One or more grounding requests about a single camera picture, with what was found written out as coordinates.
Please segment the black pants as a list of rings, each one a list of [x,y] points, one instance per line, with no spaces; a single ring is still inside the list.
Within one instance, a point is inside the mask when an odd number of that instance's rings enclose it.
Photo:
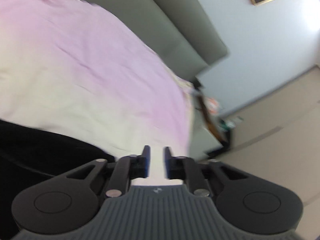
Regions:
[[[1,121],[1,239],[19,229],[11,214],[22,190],[95,159],[114,156],[86,142],[52,132]]]

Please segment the right wooden nightstand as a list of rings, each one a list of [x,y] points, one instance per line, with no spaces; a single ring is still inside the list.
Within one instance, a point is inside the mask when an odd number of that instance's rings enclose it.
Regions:
[[[214,159],[231,149],[233,129],[243,122],[243,118],[221,118],[219,103],[204,96],[203,85],[198,79],[194,79],[192,84],[195,109],[189,156],[199,161]]]

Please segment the pink floral duvet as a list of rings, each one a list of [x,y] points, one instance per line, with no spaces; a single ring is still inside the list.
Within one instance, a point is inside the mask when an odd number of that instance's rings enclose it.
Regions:
[[[191,84],[116,16],[81,0],[1,0],[1,118],[115,157],[151,148],[135,185],[179,185],[165,147],[187,156]]]

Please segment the grey padded headboard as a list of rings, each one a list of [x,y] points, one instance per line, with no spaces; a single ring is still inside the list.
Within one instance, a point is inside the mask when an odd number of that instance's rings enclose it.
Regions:
[[[119,18],[177,76],[193,81],[228,54],[198,0],[84,0]]]

